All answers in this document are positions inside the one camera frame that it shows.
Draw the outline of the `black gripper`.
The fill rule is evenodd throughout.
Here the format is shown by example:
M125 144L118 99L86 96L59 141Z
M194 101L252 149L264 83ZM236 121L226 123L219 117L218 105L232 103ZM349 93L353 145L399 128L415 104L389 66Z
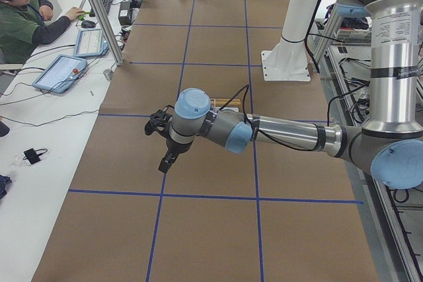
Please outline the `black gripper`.
M161 159L159 164L159 171L162 173L167 173L173 163L176 161L179 155L187 152L191 148L192 142L190 143L177 143L172 139L166 140L167 152L165 156Z

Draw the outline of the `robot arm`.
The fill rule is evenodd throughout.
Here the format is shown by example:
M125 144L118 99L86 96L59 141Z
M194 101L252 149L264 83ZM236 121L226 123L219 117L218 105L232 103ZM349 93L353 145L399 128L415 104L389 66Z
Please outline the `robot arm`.
M296 151L323 151L351 162L390 188L422 183L422 126L416 121L420 76L418 32L422 0L337 0L342 18L371 19L370 78L348 89L348 109L361 117L357 126L319 125L214 107L198 88L182 91L174 112L152 114L146 134L159 133L167 152L159 170L167 172L178 155L204 137L241 153L252 141L273 142Z

